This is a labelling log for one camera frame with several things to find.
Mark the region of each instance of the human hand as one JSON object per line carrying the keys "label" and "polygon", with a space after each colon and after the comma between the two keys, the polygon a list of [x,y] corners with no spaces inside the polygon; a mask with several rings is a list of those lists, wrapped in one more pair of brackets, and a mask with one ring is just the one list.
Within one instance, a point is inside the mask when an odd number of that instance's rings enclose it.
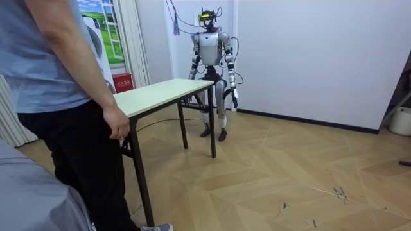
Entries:
{"label": "human hand", "polygon": [[103,108],[103,117],[112,130],[111,139],[124,138],[130,132],[130,121],[117,105]]}

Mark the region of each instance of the robot leg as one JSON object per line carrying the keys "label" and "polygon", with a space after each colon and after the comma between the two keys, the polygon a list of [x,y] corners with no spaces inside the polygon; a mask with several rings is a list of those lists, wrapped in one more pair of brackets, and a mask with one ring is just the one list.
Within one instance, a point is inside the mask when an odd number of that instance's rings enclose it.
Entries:
{"label": "robot leg", "polygon": [[[201,100],[201,104],[206,105],[206,92],[202,91],[198,93],[198,98]],[[206,137],[210,135],[210,128],[209,128],[209,115],[208,112],[201,112],[201,118],[203,119],[205,130],[200,134],[201,137]]]}
{"label": "robot leg", "polygon": [[216,102],[217,102],[217,113],[218,113],[218,123],[221,128],[221,134],[218,137],[218,141],[224,141],[227,136],[227,131],[225,130],[225,125],[227,124],[227,117],[225,116],[225,100],[223,98],[226,83],[224,80],[218,80],[216,82]]}

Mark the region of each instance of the white bucket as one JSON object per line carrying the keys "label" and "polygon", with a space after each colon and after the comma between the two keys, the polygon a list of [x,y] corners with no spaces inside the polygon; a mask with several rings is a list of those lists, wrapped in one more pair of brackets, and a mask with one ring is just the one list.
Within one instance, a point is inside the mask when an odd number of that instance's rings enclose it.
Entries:
{"label": "white bucket", "polygon": [[411,108],[399,107],[392,116],[389,129],[398,135],[411,136]]}

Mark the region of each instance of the man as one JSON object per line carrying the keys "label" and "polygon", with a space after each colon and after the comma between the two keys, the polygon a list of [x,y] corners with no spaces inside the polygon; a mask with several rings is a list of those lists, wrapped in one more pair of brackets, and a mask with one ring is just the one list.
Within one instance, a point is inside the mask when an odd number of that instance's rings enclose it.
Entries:
{"label": "man", "polygon": [[21,123],[51,150],[56,177],[82,195],[97,231],[139,230],[124,199],[119,139],[128,118],[106,86],[77,1],[3,1],[0,27],[0,74]]}

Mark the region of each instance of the wooden floor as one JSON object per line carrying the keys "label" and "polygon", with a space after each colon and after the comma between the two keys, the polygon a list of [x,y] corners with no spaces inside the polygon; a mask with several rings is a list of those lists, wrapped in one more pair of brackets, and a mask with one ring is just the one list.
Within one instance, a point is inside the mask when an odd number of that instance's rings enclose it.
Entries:
{"label": "wooden floor", "polygon": [[[178,118],[177,107],[137,126],[169,118]],[[157,224],[176,231],[411,230],[411,167],[398,165],[411,161],[408,137],[228,112],[227,140],[212,159],[209,138],[199,137],[202,122],[186,127],[188,150],[178,121],[138,133]],[[42,141],[19,149],[53,170]],[[142,225],[136,175],[124,159],[128,205]]]}

